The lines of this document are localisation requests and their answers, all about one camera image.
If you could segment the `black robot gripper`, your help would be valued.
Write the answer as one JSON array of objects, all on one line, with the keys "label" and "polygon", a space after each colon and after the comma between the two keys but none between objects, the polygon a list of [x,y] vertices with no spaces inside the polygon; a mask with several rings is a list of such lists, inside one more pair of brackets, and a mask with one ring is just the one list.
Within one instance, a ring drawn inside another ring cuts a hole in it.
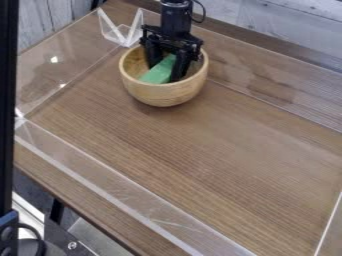
[{"label": "black robot gripper", "polygon": [[162,3],[161,25],[142,26],[141,44],[146,50],[149,67],[153,68],[164,59],[164,53],[177,54],[170,81],[181,81],[186,76],[190,64],[198,59],[204,40],[192,34],[194,22],[205,19],[193,17],[193,3]]}]

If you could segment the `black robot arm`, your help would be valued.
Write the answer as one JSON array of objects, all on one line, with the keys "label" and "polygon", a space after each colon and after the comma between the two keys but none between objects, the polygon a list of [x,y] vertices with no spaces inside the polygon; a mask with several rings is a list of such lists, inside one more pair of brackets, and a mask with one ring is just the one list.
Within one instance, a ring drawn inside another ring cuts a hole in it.
[{"label": "black robot arm", "polygon": [[147,64],[154,68],[166,53],[176,56],[170,81],[178,82],[188,74],[190,64],[200,60],[204,40],[192,34],[193,23],[202,19],[193,17],[194,4],[198,0],[161,0],[161,25],[142,25],[143,35],[139,43],[145,48]]}]

